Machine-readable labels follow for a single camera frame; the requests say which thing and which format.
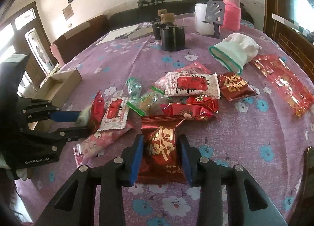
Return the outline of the cardboard box tray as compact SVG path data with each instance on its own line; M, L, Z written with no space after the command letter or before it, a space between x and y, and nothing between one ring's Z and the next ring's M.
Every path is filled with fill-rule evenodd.
M61 111L81 81L82 77L77 69L60 72L49 77L33 97L27 96L32 108L44 111L36 111L29 117L31 122L28 123L28 128L40 132L49 131L54 122L50 119L51 113Z

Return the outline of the grey notebook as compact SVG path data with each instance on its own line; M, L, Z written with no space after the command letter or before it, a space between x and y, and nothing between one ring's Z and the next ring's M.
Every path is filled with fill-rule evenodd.
M128 39L130 39L130 41L135 41L137 39L141 39L143 37L146 37L152 34L153 34L153 28L151 26L142 27L139 30L132 32L132 34L129 34Z

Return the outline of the black cylindrical holder front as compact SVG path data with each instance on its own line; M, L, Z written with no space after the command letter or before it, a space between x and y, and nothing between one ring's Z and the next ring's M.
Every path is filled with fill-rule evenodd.
M161 45L164 51L181 51L185 48L185 28L178 26L174 13L160 15Z

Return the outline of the white red-label snack packet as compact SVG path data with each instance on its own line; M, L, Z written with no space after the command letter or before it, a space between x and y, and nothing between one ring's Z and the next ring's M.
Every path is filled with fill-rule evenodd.
M165 83L164 95L192 96L209 95L214 99L220 99L220 87L217 74L192 74L168 72Z

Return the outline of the pink long snack packet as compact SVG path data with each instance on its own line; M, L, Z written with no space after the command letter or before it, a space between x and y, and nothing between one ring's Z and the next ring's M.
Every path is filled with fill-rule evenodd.
M134 128L131 121L127 121L124 129L96 131L73 147L77 167L87 164L91 158L102 153L108 146L116 142L121 136Z

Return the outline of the dark red gold-script snack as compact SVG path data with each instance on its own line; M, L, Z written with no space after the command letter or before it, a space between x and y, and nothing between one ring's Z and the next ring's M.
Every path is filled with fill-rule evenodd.
M176 128L184 120L181 115L141 119L144 152L137 177L138 183L149 185L186 183L176 141Z

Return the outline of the clear green-edged snack bag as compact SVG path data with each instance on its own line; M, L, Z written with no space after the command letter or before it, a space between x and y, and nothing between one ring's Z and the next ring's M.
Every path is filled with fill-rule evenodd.
M159 109L160 104L169 103L170 99L165 96L164 91L151 86L141 97L127 101L126 105L141 117L153 114L155 109Z

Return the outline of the red foil snack packet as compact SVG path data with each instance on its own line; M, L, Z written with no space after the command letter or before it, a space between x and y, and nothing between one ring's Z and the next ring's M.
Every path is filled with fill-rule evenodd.
M207 121L214 113L205 107L184 103L160 104L162 112L167 116L184 116L186 120Z

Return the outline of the small red foil snack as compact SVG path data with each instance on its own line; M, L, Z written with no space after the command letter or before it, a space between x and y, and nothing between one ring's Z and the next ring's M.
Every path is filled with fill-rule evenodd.
M209 95L201 94L189 96L186 103L200 105L215 113L219 111L218 100Z

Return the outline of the green twisted candy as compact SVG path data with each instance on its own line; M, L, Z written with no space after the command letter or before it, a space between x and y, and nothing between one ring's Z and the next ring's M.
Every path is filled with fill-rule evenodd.
M135 77L130 77L126 81L128 88L128 94L132 99L138 99L141 95L142 85L140 81Z

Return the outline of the narrow red snack packet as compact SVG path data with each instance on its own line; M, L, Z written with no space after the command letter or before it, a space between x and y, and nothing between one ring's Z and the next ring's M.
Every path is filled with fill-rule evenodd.
M105 102L103 99L103 93L99 90L91 104L90 117L88 126L95 132L100 127L101 121L105 114Z

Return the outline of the black cylindrical holder rear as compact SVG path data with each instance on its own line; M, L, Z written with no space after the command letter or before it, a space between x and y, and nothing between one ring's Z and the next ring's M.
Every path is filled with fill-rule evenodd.
M161 15L166 14L168 11L166 9L158 10L158 17L152 22L153 34L156 40L160 40L160 28L161 28Z

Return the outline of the black sofa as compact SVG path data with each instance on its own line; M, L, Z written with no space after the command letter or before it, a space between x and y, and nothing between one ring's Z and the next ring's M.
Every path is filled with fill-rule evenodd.
M152 22L158 18L158 10L166 9L175 15L193 13L195 4L206 4L209 0L180 0L163 2L158 5L149 5L140 8L125 10L113 14L108 22L109 28L115 30L121 27L135 25L138 23Z

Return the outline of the small white red snack packet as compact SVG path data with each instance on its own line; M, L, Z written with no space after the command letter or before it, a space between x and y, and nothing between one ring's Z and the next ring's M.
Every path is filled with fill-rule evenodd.
M126 127L130 97L112 98L106 109L98 131L118 130Z

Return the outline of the black cylindrical holder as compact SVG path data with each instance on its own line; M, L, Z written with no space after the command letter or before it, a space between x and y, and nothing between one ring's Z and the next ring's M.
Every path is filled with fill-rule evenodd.
M152 22L153 34L156 40L160 40L160 28L161 28L161 15L166 14L168 11L166 9L158 10L158 17Z
M185 48L185 28L178 26L174 13L160 15L161 45L164 51L181 51Z

